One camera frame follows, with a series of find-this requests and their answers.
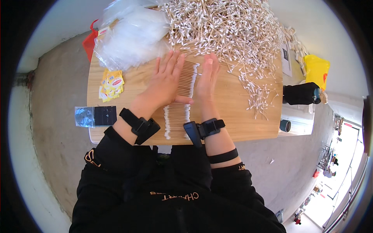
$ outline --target red plastic bag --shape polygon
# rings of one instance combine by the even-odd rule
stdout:
[[[94,49],[94,39],[97,37],[98,35],[98,31],[96,31],[95,29],[93,29],[93,24],[97,21],[98,19],[96,19],[95,21],[92,22],[91,24],[91,30],[92,30],[92,33],[89,34],[83,41],[83,47],[85,49],[85,52],[87,53],[87,57],[88,57],[88,60],[91,62],[92,60],[92,54],[93,54],[93,49]]]

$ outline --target plastic bags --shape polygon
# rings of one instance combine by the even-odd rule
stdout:
[[[75,125],[95,128],[94,107],[75,107]]]
[[[305,82],[314,82],[322,91],[325,91],[330,62],[315,55],[305,56],[304,61],[307,69]]]
[[[171,1],[172,0],[115,0],[104,9],[100,29],[109,26],[116,19],[124,19],[136,7],[163,5]]]
[[[161,57],[171,49],[162,40],[169,31],[164,12],[134,7],[123,17],[102,38],[95,39],[94,52],[101,66],[110,71],[127,70]]]

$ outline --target finger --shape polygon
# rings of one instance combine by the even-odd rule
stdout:
[[[210,57],[213,60],[211,78],[216,79],[219,72],[219,60],[214,53],[211,53]]]
[[[172,71],[173,71],[173,69],[175,67],[175,64],[176,64],[176,61],[178,60],[179,55],[180,55],[180,51],[179,50],[176,50],[173,53],[172,57],[167,62],[167,67],[166,67],[166,70],[165,70],[166,74],[172,74]]]
[[[159,64],[160,64],[160,62],[161,62],[161,58],[160,58],[160,57],[157,57],[157,60],[156,60],[156,66],[155,66],[155,68],[154,68],[154,70],[153,70],[153,75],[158,74],[158,71],[159,71]]]
[[[167,63],[168,61],[170,60],[170,58],[172,57],[173,55],[173,50],[170,50],[168,52],[168,54],[166,55],[166,57],[163,59],[163,61],[161,62],[161,65],[159,66],[159,71],[158,73],[163,73],[165,70],[166,70],[166,67],[167,67]]]
[[[205,62],[207,62],[207,60],[210,59],[210,55],[209,55],[209,54],[206,54],[205,56],[203,56],[203,58],[205,58]]]
[[[172,76],[174,76],[177,79],[179,79],[180,77],[181,70],[183,69],[184,61],[185,61],[185,54],[182,54],[179,56],[178,62],[176,63],[175,68],[173,69]]]
[[[211,78],[211,73],[212,73],[212,59],[208,59],[204,64],[203,64],[203,72],[201,79],[210,79]]]
[[[177,95],[174,102],[180,104],[194,104],[194,100],[192,98],[182,95]]]

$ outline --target black wrist strap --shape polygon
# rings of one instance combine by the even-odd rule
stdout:
[[[220,129],[225,127],[223,120],[217,120],[213,118],[201,123],[204,133],[201,133],[201,139],[204,140],[205,137],[220,133]]]
[[[161,128],[159,124],[153,120],[153,118],[150,118],[148,121],[143,117],[137,118],[126,108],[123,108],[119,116],[121,116],[123,120],[132,127],[132,133],[137,135],[137,139],[135,141],[135,144],[137,145],[143,144]]]
[[[130,110],[123,108],[119,116],[123,118],[127,124],[132,127],[132,133],[140,136],[143,134],[149,127],[149,122],[143,117],[137,118]]]
[[[229,151],[220,155],[208,156],[210,163],[222,163],[229,160],[232,160],[238,156],[237,149],[235,148],[233,151]]]
[[[195,123],[194,121],[185,123],[183,125],[186,133],[188,134],[193,145],[197,148],[202,147],[201,140],[210,135],[220,133],[220,129],[225,127],[223,120],[217,120],[216,118],[207,120],[201,124]]]

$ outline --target right hand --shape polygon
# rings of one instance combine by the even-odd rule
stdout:
[[[196,87],[197,98],[202,104],[214,101],[215,84],[220,70],[219,60],[214,53],[206,54],[204,58],[202,76]]]

